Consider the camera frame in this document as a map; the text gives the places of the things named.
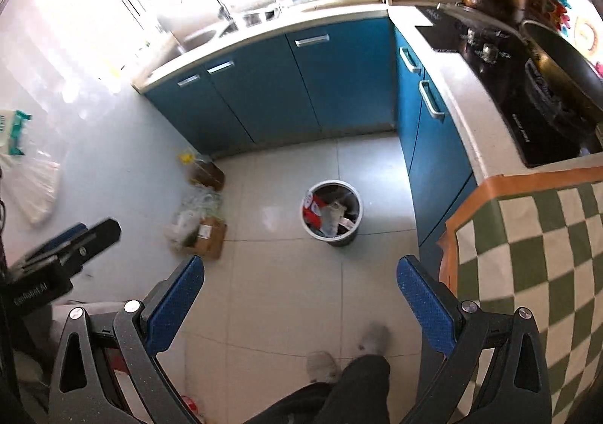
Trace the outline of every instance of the blue cabinet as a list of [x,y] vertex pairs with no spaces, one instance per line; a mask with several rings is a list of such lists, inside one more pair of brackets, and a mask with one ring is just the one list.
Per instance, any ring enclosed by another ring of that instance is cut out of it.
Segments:
[[183,72],[145,95],[200,153],[236,151],[252,143],[202,68]]
[[421,110],[421,94],[418,83],[423,77],[423,65],[410,45],[395,28],[396,63],[398,77],[398,136],[410,172],[415,143],[417,142],[418,119]]
[[[445,213],[444,218],[439,221],[431,234],[429,234],[427,239],[423,242],[423,245],[419,248],[419,260],[435,280],[439,278],[439,265],[442,262],[442,255],[444,253],[442,252],[442,249],[439,248],[437,242],[446,230],[445,222],[454,214],[458,207],[463,204],[465,199],[469,197],[477,186],[475,178],[471,175],[459,195]],[[420,401],[423,393],[426,392],[433,377],[435,377],[435,374],[438,372],[443,359],[443,355],[434,351],[429,345],[429,341],[423,336],[421,369],[417,387],[417,402]]]
[[244,46],[203,67],[255,143],[294,142],[319,135],[285,36]]
[[421,245],[471,175],[456,126],[427,72],[418,85],[423,102],[409,174]]
[[389,18],[330,24],[287,38],[324,132],[394,128],[396,60]]

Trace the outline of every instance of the checkered tablecloth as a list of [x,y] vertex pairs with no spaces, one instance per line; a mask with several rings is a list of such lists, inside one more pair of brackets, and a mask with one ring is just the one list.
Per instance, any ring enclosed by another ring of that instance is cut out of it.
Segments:
[[[485,202],[455,229],[457,296],[485,311],[532,310],[549,368],[553,423],[565,422],[603,358],[603,182]],[[459,403],[467,414],[493,350]]]

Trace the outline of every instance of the kitchen sink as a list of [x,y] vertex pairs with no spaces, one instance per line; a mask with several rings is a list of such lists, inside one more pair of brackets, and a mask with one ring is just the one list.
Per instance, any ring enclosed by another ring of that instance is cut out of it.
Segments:
[[167,64],[168,62],[178,58],[180,55],[199,48],[204,44],[209,43],[217,38],[222,38],[228,34],[239,31],[240,28],[248,28],[256,24],[276,19],[280,15],[280,11],[275,9],[265,9],[263,11],[249,12],[245,14],[234,14],[234,20],[221,21],[212,24],[206,28],[200,29],[189,34],[179,43],[172,47],[165,55],[157,60],[153,71]]
[[185,51],[189,52],[194,50],[195,48],[199,48],[200,46],[209,43],[218,33],[217,29],[200,29],[199,31],[195,31],[192,34],[189,34],[184,41],[182,41],[182,48]]

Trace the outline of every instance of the red object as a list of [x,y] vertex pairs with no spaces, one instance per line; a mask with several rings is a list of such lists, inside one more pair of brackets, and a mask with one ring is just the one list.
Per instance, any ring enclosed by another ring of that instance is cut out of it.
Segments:
[[129,375],[128,367],[125,364],[124,357],[117,349],[107,349],[107,356],[110,361],[110,366],[113,371],[117,370],[126,375]]
[[304,220],[316,229],[320,229],[322,224],[320,219],[320,209],[325,207],[326,203],[313,193],[308,192],[303,200],[302,213]]
[[195,402],[193,402],[190,397],[187,397],[186,395],[181,395],[180,398],[186,404],[186,407],[188,407],[189,410],[193,414],[195,414],[195,416],[199,415],[199,409],[197,408],[197,404],[195,404]]

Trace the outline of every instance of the cabinet handle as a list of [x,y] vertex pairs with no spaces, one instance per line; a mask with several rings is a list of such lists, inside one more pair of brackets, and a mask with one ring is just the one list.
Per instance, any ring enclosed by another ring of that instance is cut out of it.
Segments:
[[402,61],[404,62],[404,65],[406,65],[406,68],[408,69],[409,72],[411,72],[411,73],[420,73],[421,72],[421,67],[417,67],[412,62],[411,54],[408,52],[408,48],[404,48],[403,46],[400,46],[400,56],[402,57]]
[[322,36],[315,36],[314,38],[307,38],[305,40],[295,40],[295,44],[298,48],[301,48],[302,46],[310,46],[311,44],[326,43],[330,40],[331,38],[328,34],[323,34]]
[[220,65],[216,65],[215,67],[212,67],[211,69],[207,70],[207,73],[216,73],[216,72],[220,72],[221,70],[226,70],[229,67],[234,67],[234,62],[232,60],[222,63]]
[[188,79],[181,80],[180,82],[178,82],[178,85],[180,87],[186,87],[189,84],[192,84],[193,82],[198,81],[200,78],[201,77],[199,77],[199,74],[196,73],[195,75],[193,75],[192,77],[189,77]]
[[423,98],[425,106],[427,106],[427,112],[429,113],[429,116],[431,116],[433,119],[444,121],[444,113],[437,111],[435,105],[432,102],[431,92],[429,91],[429,81],[420,81],[418,83],[418,91],[420,92],[421,97]]

